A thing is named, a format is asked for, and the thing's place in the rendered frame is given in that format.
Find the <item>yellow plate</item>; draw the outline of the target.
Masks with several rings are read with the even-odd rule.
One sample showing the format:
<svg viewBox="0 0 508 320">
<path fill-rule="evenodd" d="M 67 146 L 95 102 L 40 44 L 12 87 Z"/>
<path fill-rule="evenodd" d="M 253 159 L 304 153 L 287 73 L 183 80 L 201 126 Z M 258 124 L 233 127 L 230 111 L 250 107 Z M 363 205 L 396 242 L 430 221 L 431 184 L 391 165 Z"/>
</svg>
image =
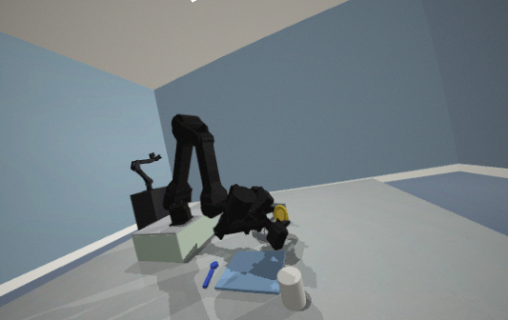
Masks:
<svg viewBox="0 0 508 320">
<path fill-rule="evenodd" d="M 274 209 L 274 220 L 276 222 L 276 219 L 279 219 L 280 221 L 288 221 L 289 215 L 287 210 L 283 206 L 277 206 Z"/>
</svg>

